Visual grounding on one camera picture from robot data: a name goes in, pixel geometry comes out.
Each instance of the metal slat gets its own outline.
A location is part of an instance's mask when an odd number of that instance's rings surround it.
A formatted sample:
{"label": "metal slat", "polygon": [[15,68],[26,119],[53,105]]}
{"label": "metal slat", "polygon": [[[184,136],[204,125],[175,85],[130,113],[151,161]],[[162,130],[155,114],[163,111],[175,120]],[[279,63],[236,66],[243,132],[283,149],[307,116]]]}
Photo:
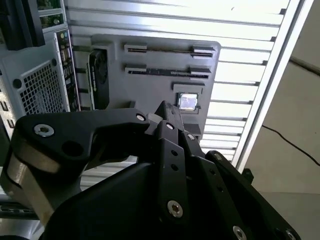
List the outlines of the metal slat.
{"label": "metal slat", "polygon": [[209,151],[212,151],[212,150],[216,150],[223,155],[234,155],[236,152],[234,149],[227,149],[227,148],[207,148],[207,147],[202,148],[202,151],[205,154]]}
{"label": "metal slat", "polygon": [[249,115],[250,109],[251,109],[250,104],[210,102],[208,116],[209,117],[247,118]]}
{"label": "metal slat", "polygon": [[[197,36],[195,35],[174,34],[174,33],[168,33],[166,37],[172,38],[172,39],[190,39],[190,40],[197,38]],[[200,37],[205,38],[207,41],[216,41],[220,43],[223,48],[271,51],[274,46],[273,41],[239,39],[239,38],[228,38],[228,37],[214,37],[214,36],[200,36]],[[75,32],[73,32],[73,36],[71,40],[73,45],[91,46],[90,37],[77,35]]]}
{"label": "metal slat", "polygon": [[131,29],[137,31],[180,33],[203,36],[217,36],[238,39],[269,41],[276,37],[278,26],[235,24],[214,21],[197,21],[164,17],[137,16],[103,13],[98,11],[68,10],[69,21],[76,26],[97,28]]}
{"label": "metal slat", "polygon": [[289,0],[224,0],[224,1],[208,1],[208,0],[130,0],[133,3],[157,4],[157,5],[174,5],[182,7],[196,7],[205,5],[206,8],[221,8],[221,9],[246,9],[248,11],[258,11],[263,13],[278,14],[281,9],[286,9]]}
{"label": "metal slat", "polygon": [[203,140],[223,140],[223,141],[234,141],[239,142],[240,136],[238,135],[223,135],[223,134],[207,134],[206,132],[202,135]]}
{"label": "metal slat", "polygon": [[243,119],[243,118],[239,118],[237,120],[207,118],[207,120],[205,121],[205,124],[206,125],[221,125],[221,126],[244,127],[246,125],[246,120]]}
{"label": "metal slat", "polygon": [[240,49],[222,48],[220,51],[219,61],[248,63],[248,64],[263,64],[268,61],[270,53],[268,51],[249,51]]}
{"label": "metal slat", "polygon": [[260,82],[266,66],[219,62],[216,73],[216,82],[255,83]]}
{"label": "metal slat", "polygon": [[241,134],[244,128],[239,126],[205,125],[205,133]]}
{"label": "metal slat", "polygon": [[249,102],[255,99],[258,86],[215,83],[211,100]]}
{"label": "metal slat", "polygon": [[236,148],[237,141],[200,140],[202,148]]}
{"label": "metal slat", "polygon": [[119,171],[135,164],[137,157],[130,156],[127,160],[122,162],[106,163],[101,166],[84,171],[81,177],[80,187],[82,190],[91,187],[104,179],[118,173]]}

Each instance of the white louvered panel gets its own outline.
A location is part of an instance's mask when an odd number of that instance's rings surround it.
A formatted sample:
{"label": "white louvered panel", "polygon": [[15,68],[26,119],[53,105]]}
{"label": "white louvered panel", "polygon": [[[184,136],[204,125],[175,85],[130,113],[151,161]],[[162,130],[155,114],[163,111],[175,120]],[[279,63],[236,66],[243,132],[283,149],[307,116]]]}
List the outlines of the white louvered panel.
{"label": "white louvered panel", "polygon": [[255,99],[258,86],[215,83],[211,100],[249,102]]}
{"label": "white louvered panel", "polygon": [[236,148],[237,141],[200,140],[202,148]]}
{"label": "white louvered panel", "polygon": [[219,62],[215,73],[216,82],[255,83],[260,82],[266,66]]}
{"label": "white louvered panel", "polygon": [[221,126],[221,125],[205,125],[205,133],[230,133],[241,134],[244,128],[239,126]]}
{"label": "white louvered panel", "polygon": [[250,108],[250,104],[210,102],[208,117],[247,118]]}
{"label": "white louvered panel", "polygon": [[223,140],[223,141],[234,141],[238,142],[240,140],[240,136],[238,135],[218,135],[218,134],[207,134],[204,133],[202,135],[203,140]]}

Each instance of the bolt hole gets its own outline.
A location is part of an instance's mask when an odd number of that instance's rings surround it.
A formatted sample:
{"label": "bolt hole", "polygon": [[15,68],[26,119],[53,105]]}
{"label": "bolt hole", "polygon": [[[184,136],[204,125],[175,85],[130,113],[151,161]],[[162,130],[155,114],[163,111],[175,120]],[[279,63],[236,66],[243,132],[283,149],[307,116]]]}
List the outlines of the bolt hole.
{"label": "bolt hole", "polygon": [[15,79],[13,80],[13,86],[15,89],[19,89],[22,87],[22,82],[20,79]]}
{"label": "bolt hole", "polygon": [[42,126],[42,127],[40,127],[40,131],[41,131],[42,133],[48,133],[48,132],[49,132],[49,128],[47,128],[47,127],[45,127],[45,126]]}
{"label": "bolt hole", "polygon": [[175,213],[178,213],[179,212],[179,207],[177,205],[172,205],[172,210],[175,212]]}
{"label": "bolt hole", "polygon": [[66,141],[62,144],[62,151],[70,157],[79,157],[84,152],[84,148],[75,141]]}
{"label": "bolt hole", "polygon": [[178,153],[176,151],[171,150],[171,153],[173,156],[178,156]]}
{"label": "bolt hole", "polygon": [[55,58],[52,59],[51,63],[53,66],[57,66],[57,60]]}
{"label": "bolt hole", "polygon": [[242,238],[242,237],[243,237],[243,235],[242,235],[242,233],[241,233],[241,231],[240,231],[240,230],[237,230],[237,231],[236,231],[236,233],[238,234],[238,236],[239,236],[240,238]]}
{"label": "bolt hole", "polygon": [[174,171],[178,171],[179,168],[177,167],[177,165],[175,164],[171,164],[171,168],[174,170]]}

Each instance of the screw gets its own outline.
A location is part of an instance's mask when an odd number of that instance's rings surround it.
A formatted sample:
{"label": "screw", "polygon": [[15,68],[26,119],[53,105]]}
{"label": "screw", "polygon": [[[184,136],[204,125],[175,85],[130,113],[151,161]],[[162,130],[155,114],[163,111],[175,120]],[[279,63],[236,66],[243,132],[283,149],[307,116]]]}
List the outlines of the screw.
{"label": "screw", "polygon": [[175,128],[175,127],[172,126],[170,123],[167,123],[166,126],[167,126],[169,129],[171,129],[171,130],[173,130],[173,129]]}
{"label": "screw", "polygon": [[181,205],[174,200],[169,201],[167,204],[167,207],[168,207],[169,213],[172,216],[174,216],[175,218],[179,219],[184,214],[184,211],[183,211]]}
{"label": "screw", "polygon": [[55,133],[55,130],[46,124],[38,124],[33,128],[35,134],[41,137],[50,137]]}
{"label": "screw", "polygon": [[192,136],[191,134],[188,134],[187,136],[188,136],[191,140],[195,140],[195,137]]}
{"label": "screw", "polygon": [[144,116],[142,116],[141,114],[137,114],[136,118],[139,119],[140,121],[145,121],[146,118]]}
{"label": "screw", "polygon": [[222,160],[222,157],[218,153],[215,153],[214,156],[216,157],[216,159]]}
{"label": "screw", "polygon": [[247,240],[247,236],[245,232],[238,226],[233,226],[233,233],[238,238],[238,240]]}
{"label": "screw", "polygon": [[295,236],[289,230],[286,230],[285,232],[286,232],[286,234],[288,234],[288,236],[291,240],[296,240]]}

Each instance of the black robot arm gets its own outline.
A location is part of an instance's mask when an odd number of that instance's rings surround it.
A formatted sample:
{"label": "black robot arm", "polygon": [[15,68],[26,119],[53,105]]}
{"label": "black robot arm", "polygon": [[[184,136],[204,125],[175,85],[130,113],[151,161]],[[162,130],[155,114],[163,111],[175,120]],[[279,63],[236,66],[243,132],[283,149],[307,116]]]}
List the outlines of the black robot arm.
{"label": "black robot arm", "polygon": [[[80,190],[84,170],[136,164]],[[177,107],[22,117],[0,179],[32,208],[43,240],[178,238],[299,240],[295,230],[217,151],[206,155]]]}

